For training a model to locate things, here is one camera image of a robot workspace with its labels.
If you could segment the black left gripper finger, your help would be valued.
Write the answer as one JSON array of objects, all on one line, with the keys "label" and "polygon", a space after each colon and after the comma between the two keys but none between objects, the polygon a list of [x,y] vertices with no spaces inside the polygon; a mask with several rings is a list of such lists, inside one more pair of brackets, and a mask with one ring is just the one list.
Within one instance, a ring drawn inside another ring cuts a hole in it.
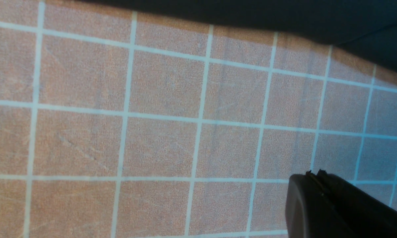
[{"label": "black left gripper finger", "polygon": [[289,238],[397,238],[397,211],[335,174],[293,174],[285,206]]}]

